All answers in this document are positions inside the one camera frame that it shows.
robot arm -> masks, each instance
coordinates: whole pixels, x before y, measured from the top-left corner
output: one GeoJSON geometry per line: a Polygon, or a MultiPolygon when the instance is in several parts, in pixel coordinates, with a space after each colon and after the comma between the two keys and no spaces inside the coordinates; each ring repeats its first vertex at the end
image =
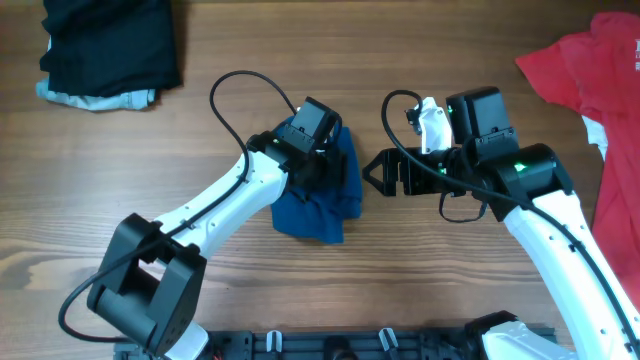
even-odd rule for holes
{"type": "MultiPolygon", "coordinates": [[[[533,203],[582,242],[612,287],[634,332],[640,331],[640,323],[635,320],[638,312],[591,236],[576,194],[554,191],[533,199],[533,203]]],[[[513,321],[497,325],[482,336],[489,359],[636,359],[601,284],[568,239],[549,222],[520,207],[513,209],[504,223],[540,272],[567,324],[577,355],[513,321]]]]}
{"type": "MultiPolygon", "coordinates": [[[[383,105],[383,123],[386,104],[395,94],[419,100],[414,93],[391,93],[383,105]]],[[[577,352],[571,353],[538,337],[514,315],[502,312],[467,325],[469,343],[474,344],[468,346],[467,358],[637,359],[634,334],[640,333],[640,315],[591,236],[573,184],[557,156],[542,144],[519,148],[515,129],[509,124],[496,88],[453,95],[447,98],[447,109],[451,125],[425,117],[432,122],[434,131],[420,135],[424,143],[425,136],[437,139],[440,134],[453,132],[461,148],[438,148],[427,154],[421,148],[402,147],[401,151],[396,143],[397,149],[383,150],[363,169],[363,178],[386,196],[395,195],[398,180],[404,183],[405,195],[456,197],[465,195],[466,189],[454,183],[472,184],[476,188],[473,197],[489,204],[497,220],[504,221],[540,271],[577,352]],[[383,166],[382,181],[370,175],[379,165],[383,166]],[[455,181],[445,181],[438,174],[455,181]],[[499,193],[501,197],[487,196],[488,192],[499,193]],[[549,221],[505,197],[533,205],[550,215],[564,225],[581,248],[549,221]]],[[[422,115],[415,109],[407,111],[411,125],[419,116],[422,120],[422,115]]]]}
{"type": "Polygon", "coordinates": [[[138,258],[115,267],[93,282],[87,306],[128,339],[154,356],[196,359],[209,338],[192,322],[207,260],[253,214],[272,204],[289,186],[313,191],[341,186],[336,169],[345,157],[328,146],[339,115],[307,98],[280,132],[266,131],[248,143],[244,181],[217,206],[211,204],[241,178],[243,155],[234,167],[185,205],[149,222],[137,214],[113,234],[100,270],[111,269],[136,251],[155,245],[139,260],[165,266],[156,279],[138,266],[138,258]]]}

wooden table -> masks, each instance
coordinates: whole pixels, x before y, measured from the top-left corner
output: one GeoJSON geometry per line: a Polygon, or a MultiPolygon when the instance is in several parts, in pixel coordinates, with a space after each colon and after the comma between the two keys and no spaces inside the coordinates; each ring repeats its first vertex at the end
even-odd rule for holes
{"type": "MultiPolygon", "coordinates": [[[[38,5],[0,8],[0,350],[4,359],[109,358],[111,345],[62,333],[58,308],[95,272],[114,227],[131,212],[152,219],[198,194],[239,149],[211,113],[210,86],[236,69],[274,79],[294,104],[312,96],[352,129],[360,166],[391,142],[380,105],[398,88],[434,96],[496,85],[523,146],[544,142],[564,161],[587,218],[602,159],[579,116],[544,103],[514,58],[588,29],[606,8],[582,1],[216,2],[174,8],[184,86],[148,111],[93,114],[47,103],[34,84],[47,34],[38,5]]],[[[289,115],[267,84],[228,80],[219,108],[240,136],[289,115]]],[[[418,144],[398,99],[392,126],[418,144]]],[[[264,331],[461,325],[509,310],[554,326],[571,344],[541,278],[491,214],[456,225],[437,196],[384,198],[365,184],[362,218],[345,244],[277,233],[265,209],[210,259],[196,319],[209,329],[264,331]]],[[[447,204],[470,217],[471,198],[447,204]]],[[[115,331],[84,306],[70,323],[115,331]]]]}

black cloth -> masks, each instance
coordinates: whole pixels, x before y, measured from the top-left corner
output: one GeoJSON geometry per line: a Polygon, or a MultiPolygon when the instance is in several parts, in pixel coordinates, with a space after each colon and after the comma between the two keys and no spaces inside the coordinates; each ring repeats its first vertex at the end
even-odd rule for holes
{"type": "Polygon", "coordinates": [[[170,0],[44,0],[49,90],[109,97],[181,84],[170,0]]]}

red cloth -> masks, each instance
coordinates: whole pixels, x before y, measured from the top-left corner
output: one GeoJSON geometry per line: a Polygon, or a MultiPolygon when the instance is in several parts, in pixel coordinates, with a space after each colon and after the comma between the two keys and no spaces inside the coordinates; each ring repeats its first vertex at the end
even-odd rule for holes
{"type": "Polygon", "coordinates": [[[591,31],[516,63],[545,101],[604,126],[609,148],[593,235],[640,309],[640,17],[598,14],[591,31]]]}

light blue fabric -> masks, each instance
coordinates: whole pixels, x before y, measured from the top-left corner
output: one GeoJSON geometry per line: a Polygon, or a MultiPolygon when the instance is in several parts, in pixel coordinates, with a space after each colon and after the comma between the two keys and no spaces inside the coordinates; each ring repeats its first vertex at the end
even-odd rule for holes
{"type": "Polygon", "coordinates": [[[60,104],[74,106],[90,111],[113,109],[141,110],[155,101],[156,91],[138,90],[108,98],[97,96],[69,96],[65,93],[49,91],[49,78],[42,79],[36,84],[36,94],[39,98],[60,104]]]}

